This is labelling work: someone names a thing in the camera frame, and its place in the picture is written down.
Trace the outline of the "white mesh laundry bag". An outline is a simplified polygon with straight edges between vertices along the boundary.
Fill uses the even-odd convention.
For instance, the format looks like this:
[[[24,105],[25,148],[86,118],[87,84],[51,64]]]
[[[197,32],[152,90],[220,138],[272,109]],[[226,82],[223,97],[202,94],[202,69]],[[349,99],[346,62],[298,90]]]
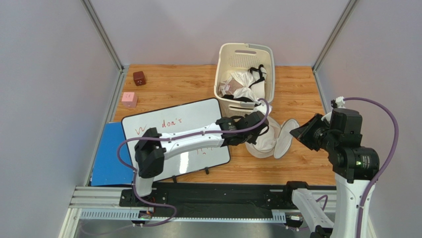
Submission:
[[[275,159],[282,158],[290,149],[293,136],[290,131],[299,127],[299,123],[295,119],[288,119],[283,124],[280,124],[281,130],[277,139],[275,147],[267,153],[262,153],[254,148],[254,144],[246,143],[248,152],[259,159],[273,156]]]

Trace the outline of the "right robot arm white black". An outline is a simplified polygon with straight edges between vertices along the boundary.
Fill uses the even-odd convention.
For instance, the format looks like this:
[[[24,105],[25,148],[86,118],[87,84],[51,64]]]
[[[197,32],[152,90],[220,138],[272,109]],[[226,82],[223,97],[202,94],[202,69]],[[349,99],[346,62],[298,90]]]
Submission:
[[[327,122],[316,114],[303,126],[290,131],[291,135],[310,150],[328,153],[336,180],[336,212],[332,222],[316,202],[306,182],[287,183],[292,203],[299,209],[311,231],[312,238],[354,238],[363,235],[368,212],[358,219],[361,201],[369,201],[363,193],[379,170],[379,156],[368,147],[361,146],[363,118],[359,112],[335,108]]]

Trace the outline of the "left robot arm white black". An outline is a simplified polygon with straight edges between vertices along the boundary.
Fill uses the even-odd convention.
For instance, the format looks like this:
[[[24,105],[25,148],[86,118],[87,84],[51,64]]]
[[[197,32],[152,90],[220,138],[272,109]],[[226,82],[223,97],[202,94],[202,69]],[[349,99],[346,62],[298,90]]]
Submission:
[[[223,117],[202,128],[178,133],[148,129],[134,145],[137,168],[133,190],[140,197],[150,195],[154,178],[163,172],[165,161],[174,156],[203,148],[255,144],[269,130],[267,117],[268,113],[260,111]]]

